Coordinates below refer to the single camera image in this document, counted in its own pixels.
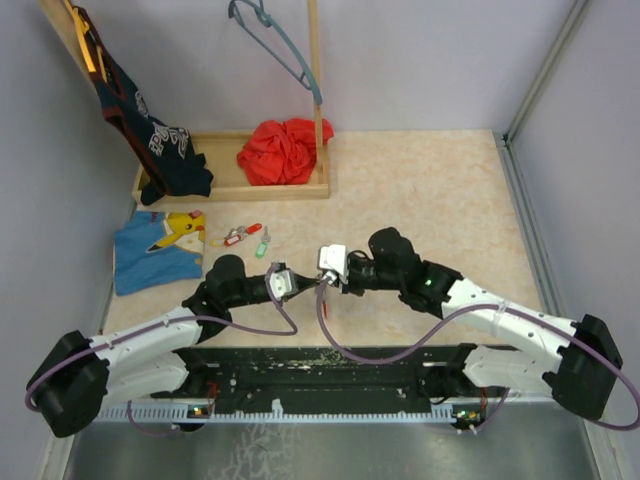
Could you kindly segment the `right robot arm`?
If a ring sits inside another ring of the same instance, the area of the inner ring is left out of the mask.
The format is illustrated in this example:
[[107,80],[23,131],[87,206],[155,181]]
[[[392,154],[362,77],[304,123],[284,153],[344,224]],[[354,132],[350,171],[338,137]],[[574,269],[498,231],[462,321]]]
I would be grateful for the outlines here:
[[501,298],[456,270],[421,259],[393,227],[374,233],[369,249],[331,247],[342,293],[395,291],[414,311],[451,318],[507,344],[505,350],[467,347],[446,372],[454,393],[466,396],[478,387],[533,391],[583,419],[601,419],[617,379],[613,371],[622,366],[603,320],[556,317]]

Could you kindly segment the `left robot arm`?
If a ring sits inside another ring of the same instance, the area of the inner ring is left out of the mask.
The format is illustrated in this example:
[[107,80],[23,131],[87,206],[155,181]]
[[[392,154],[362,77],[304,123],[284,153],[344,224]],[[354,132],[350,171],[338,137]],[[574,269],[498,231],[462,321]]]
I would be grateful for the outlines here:
[[65,438],[112,404],[176,390],[197,396],[207,387],[208,373],[186,362],[182,350],[225,328],[238,329],[231,316],[235,308],[269,303],[282,312],[284,302],[317,284],[283,262],[249,276],[239,256],[223,255],[193,295],[160,317],[107,335],[63,335],[27,382],[24,403],[56,437]]

